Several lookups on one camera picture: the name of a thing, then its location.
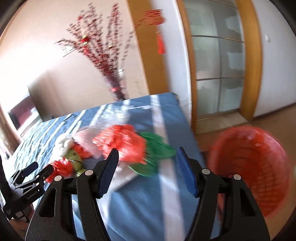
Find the small red plastic bag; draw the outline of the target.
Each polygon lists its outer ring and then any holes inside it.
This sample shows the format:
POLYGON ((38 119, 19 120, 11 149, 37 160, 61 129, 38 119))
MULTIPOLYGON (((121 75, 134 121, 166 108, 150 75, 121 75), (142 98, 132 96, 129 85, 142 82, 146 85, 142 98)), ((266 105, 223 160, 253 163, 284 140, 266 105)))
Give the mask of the small red plastic bag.
POLYGON ((49 177, 46 179, 46 182, 51 183, 54 178, 58 175, 62 177, 68 177, 73 172, 73 166, 65 157, 62 157, 56 161, 53 161, 50 163, 50 165, 53 167, 53 173, 49 175, 49 177))

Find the yellow green plastic bag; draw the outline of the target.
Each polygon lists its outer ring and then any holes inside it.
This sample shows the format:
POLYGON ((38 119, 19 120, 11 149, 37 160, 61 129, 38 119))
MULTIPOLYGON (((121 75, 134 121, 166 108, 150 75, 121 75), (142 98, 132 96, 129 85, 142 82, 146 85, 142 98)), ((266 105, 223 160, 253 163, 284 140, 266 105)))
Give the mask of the yellow green plastic bag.
POLYGON ((83 168, 83 160, 75 150, 69 149, 65 154, 65 158, 70 161, 74 170, 73 172, 77 177, 85 171, 85 168, 83 168))

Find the white plastic bag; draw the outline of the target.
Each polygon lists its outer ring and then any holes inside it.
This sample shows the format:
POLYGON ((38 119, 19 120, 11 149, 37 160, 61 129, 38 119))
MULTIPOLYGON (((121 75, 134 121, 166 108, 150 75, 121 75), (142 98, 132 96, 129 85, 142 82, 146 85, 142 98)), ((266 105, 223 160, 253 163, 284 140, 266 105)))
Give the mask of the white plastic bag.
POLYGON ((56 141, 55 148, 58 156, 65 156, 67 152, 73 147, 74 140, 71 137, 59 138, 56 141))

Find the red Chinese knot ornament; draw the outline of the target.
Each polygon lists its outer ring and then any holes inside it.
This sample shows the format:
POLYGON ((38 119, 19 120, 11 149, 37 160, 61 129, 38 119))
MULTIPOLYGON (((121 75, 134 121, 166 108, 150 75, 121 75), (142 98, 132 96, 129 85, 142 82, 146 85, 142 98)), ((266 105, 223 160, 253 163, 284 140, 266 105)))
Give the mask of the red Chinese knot ornament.
POLYGON ((151 9, 144 12, 143 21, 148 26, 154 26, 156 29, 156 41, 159 54, 165 54, 165 44, 160 32, 159 25, 165 22, 161 9, 151 9))

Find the flat screen television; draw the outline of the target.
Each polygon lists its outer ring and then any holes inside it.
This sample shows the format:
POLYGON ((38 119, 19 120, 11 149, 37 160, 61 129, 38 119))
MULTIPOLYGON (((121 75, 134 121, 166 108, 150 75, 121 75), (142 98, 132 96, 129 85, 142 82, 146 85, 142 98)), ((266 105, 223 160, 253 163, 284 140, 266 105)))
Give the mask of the flat screen television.
POLYGON ((17 88, 9 95, 6 109, 20 137, 43 121, 27 86, 17 88))

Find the blue white striped tablecloth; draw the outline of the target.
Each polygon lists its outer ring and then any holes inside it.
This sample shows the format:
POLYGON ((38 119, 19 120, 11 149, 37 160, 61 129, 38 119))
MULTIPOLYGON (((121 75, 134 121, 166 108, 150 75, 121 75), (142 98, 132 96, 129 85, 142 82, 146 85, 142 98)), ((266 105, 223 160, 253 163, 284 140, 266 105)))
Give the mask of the blue white striped tablecloth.
MULTIPOLYGON (((156 133, 168 145, 183 147, 190 158, 205 165, 174 94, 148 95, 123 104, 129 107, 128 122, 137 131, 156 133)), ((13 156, 3 163, 6 177, 32 162, 44 168, 57 137, 100 120, 106 108, 85 109, 33 126, 13 156)), ((184 240, 198 200, 188 192, 177 162, 171 158, 160 161, 156 174, 136 174, 118 190, 109 190, 97 203, 112 240, 184 240)))

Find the frosted glass door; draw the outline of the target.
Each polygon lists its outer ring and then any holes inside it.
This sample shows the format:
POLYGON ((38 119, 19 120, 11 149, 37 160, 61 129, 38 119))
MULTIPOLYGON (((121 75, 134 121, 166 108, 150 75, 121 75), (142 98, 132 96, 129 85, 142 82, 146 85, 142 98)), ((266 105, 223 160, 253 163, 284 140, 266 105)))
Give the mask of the frosted glass door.
POLYGON ((196 63, 197 114, 240 107, 245 50, 234 1, 184 1, 196 63))

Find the red plastic trash basket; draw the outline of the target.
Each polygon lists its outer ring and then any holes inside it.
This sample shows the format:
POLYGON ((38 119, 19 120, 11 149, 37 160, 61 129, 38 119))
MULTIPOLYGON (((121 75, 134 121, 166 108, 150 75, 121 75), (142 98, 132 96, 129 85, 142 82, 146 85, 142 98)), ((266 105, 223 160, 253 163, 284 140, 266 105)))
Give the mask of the red plastic trash basket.
POLYGON ((240 175, 264 217, 282 209, 290 189, 290 162, 269 132, 254 126, 224 130, 210 148, 207 166, 220 176, 240 175))

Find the red berry branches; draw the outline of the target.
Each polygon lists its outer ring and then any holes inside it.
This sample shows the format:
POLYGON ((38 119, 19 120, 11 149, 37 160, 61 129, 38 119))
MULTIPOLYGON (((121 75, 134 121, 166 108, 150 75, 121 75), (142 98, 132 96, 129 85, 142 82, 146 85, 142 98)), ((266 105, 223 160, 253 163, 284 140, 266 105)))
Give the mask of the red berry branches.
POLYGON ((107 16, 103 30, 103 14, 97 13, 92 3, 82 10, 67 32, 73 39, 61 39, 56 44, 70 47, 86 56, 103 75, 114 75, 123 68, 135 30, 123 41, 123 20, 119 5, 115 3, 107 16))

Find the wooden door frame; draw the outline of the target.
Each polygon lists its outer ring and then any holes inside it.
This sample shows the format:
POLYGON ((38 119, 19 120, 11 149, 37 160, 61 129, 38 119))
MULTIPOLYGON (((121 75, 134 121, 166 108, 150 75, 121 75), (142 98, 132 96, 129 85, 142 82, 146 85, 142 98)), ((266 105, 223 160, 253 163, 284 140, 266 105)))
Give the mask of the wooden door frame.
MULTIPOLYGON (((242 101, 239 108, 240 114, 247 120, 254 119, 257 105, 261 76, 262 76, 262 46, 260 28, 252 1, 236 1, 238 11, 241 14, 245 39, 245 83, 242 93, 242 101)), ((189 60, 189 80, 191 84, 191 128, 197 132, 197 100, 196 91, 196 66, 193 52, 193 42, 189 28, 189 20, 182 1, 177 1, 177 7, 181 15, 183 30, 185 33, 186 53, 189 60)))

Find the glass vase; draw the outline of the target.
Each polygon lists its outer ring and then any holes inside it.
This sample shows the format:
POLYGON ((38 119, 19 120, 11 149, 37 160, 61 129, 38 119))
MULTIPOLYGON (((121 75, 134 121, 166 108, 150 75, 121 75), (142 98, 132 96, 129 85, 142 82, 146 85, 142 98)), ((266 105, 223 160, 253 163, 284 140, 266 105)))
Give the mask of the glass vase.
POLYGON ((123 69, 119 69, 113 74, 104 76, 103 80, 106 82, 107 87, 115 101, 128 99, 123 69))

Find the large red plastic bag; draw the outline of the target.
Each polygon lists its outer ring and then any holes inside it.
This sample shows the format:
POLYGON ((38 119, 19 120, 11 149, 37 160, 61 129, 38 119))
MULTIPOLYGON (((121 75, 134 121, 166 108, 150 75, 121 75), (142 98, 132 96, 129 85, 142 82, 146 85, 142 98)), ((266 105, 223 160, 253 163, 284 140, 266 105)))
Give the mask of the large red plastic bag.
POLYGON ((112 125, 96 135, 93 144, 107 157, 112 149, 117 149, 119 161, 132 164, 145 164, 146 140, 139 136, 129 124, 112 125))

